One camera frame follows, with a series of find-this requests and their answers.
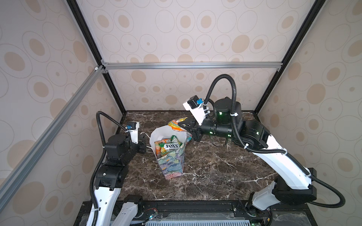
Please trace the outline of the orange snack packet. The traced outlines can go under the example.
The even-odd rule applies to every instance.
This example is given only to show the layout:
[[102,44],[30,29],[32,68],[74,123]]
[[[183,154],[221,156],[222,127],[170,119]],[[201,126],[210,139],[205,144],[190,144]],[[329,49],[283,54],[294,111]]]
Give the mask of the orange snack packet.
[[168,123],[168,126],[170,126],[174,131],[186,131],[184,128],[182,128],[179,123],[184,122],[187,119],[187,117],[180,118],[180,119],[174,119]]

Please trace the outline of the yellow green Fox's packet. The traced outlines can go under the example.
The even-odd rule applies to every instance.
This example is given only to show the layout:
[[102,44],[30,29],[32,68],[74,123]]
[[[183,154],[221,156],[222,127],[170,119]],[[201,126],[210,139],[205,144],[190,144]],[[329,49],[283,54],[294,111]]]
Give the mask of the yellow green Fox's packet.
[[161,158],[170,152],[174,152],[181,147],[182,143],[175,135],[170,138],[164,138],[159,141],[155,141],[156,157]]

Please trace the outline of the white paper bag colourful print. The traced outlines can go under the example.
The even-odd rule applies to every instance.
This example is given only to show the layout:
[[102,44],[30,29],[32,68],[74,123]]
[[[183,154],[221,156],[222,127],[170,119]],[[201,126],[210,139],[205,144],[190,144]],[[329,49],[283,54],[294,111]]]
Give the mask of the white paper bag colourful print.
[[[170,152],[161,158],[157,158],[155,141],[159,141],[164,138],[170,138],[172,135],[175,135],[182,143],[181,147],[178,150]],[[174,131],[168,125],[156,128],[151,133],[150,148],[152,149],[156,157],[156,161],[166,180],[177,178],[183,175],[185,150],[188,143],[189,141],[187,141],[187,133],[185,131]]]

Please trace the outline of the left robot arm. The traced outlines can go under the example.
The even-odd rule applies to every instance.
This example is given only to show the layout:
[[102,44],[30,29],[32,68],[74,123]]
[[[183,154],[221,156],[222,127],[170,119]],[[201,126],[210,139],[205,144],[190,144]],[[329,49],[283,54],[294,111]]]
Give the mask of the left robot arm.
[[[120,127],[124,134],[105,139],[101,116]],[[90,180],[92,208],[87,225],[129,226],[137,215],[142,214],[143,199],[139,195],[130,195],[116,219],[112,222],[111,218],[129,172],[128,164],[136,154],[144,154],[147,150],[147,135],[139,133],[139,122],[130,121],[124,127],[102,111],[96,113],[96,122],[103,151]]]

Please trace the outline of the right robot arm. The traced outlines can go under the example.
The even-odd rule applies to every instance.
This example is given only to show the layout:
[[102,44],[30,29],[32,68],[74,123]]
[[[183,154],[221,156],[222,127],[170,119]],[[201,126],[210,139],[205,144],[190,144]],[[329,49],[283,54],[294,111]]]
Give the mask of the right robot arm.
[[[214,115],[210,117],[207,104],[215,85],[222,79],[229,81],[232,96],[213,102]],[[235,145],[261,158],[278,173],[278,177],[267,187],[250,194],[244,205],[245,211],[255,217],[278,203],[309,203],[329,209],[343,207],[346,203],[345,197],[337,189],[318,179],[313,168],[304,167],[278,143],[262,123],[242,119],[241,104],[236,98],[237,86],[234,79],[228,74],[221,74],[213,80],[205,99],[195,95],[183,104],[192,116],[178,125],[189,132],[195,141],[200,141],[204,135],[230,139]],[[317,202],[317,189],[312,185],[313,182],[329,189],[339,201],[333,204]]]

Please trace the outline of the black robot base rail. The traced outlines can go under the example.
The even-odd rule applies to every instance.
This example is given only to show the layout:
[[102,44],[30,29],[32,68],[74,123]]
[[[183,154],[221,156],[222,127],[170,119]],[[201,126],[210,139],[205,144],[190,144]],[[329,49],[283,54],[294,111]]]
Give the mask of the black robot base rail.
[[256,217],[233,201],[145,201],[131,225],[147,226],[315,226],[306,204],[275,204]]

